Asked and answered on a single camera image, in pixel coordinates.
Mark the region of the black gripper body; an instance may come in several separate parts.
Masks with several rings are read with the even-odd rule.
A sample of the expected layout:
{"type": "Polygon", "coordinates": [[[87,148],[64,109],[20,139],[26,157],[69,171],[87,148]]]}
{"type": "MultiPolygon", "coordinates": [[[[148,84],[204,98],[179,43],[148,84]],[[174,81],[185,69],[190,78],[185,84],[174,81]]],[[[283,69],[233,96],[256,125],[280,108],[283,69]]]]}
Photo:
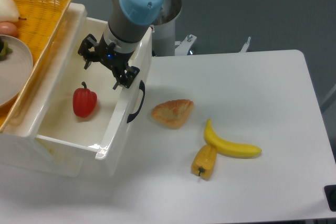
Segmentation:
{"type": "Polygon", "coordinates": [[[130,67],[129,59],[135,51],[124,52],[123,42],[115,37],[109,28],[106,28],[96,48],[100,62],[112,71],[114,77],[136,77],[137,67],[130,67]]]}

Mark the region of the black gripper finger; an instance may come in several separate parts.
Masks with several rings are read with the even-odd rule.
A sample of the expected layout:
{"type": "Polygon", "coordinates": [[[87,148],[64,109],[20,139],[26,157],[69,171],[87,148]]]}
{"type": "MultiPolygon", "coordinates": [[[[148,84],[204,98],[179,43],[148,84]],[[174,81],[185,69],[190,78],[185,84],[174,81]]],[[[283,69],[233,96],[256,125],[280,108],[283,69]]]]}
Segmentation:
{"type": "Polygon", "coordinates": [[[81,42],[78,55],[85,61],[84,69],[88,69],[92,62],[100,62],[98,54],[99,43],[92,34],[88,34],[81,42]]]}
{"type": "Polygon", "coordinates": [[[113,76],[116,79],[116,83],[113,86],[115,90],[118,86],[129,88],[136,76],[140,73],[140,69],[135,66],[125,66],[122,68],[114,67],[112,70],[113,76]]]}

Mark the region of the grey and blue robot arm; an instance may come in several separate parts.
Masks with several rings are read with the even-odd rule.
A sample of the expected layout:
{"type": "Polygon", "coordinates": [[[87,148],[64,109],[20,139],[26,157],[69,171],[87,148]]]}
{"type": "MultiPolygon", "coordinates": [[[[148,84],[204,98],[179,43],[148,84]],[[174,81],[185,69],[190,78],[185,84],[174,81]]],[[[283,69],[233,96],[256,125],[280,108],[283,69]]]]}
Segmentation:
{"type": "Polygon", "coordinates": [[[148,28],[160,21],[168,11],[168,0],[112,0],[113,11],[100,40],[89,34],[81,43],[78,54],[87,69],[99,62],[111,70],[116,86],[131,87],[140,69],[131,67],[129,59],[148,28]]]}

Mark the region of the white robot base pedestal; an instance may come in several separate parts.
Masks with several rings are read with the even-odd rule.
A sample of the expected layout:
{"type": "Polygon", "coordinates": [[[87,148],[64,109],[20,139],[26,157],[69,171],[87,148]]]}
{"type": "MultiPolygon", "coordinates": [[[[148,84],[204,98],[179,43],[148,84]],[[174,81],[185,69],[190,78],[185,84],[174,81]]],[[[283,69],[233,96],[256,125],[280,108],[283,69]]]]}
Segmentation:
{"type": "Polygon", "coordinates": [[[164,0],[153,23],[152,52],[154,56],[175,55],[175,22],[182,9],[182,0],[164,0]]]}

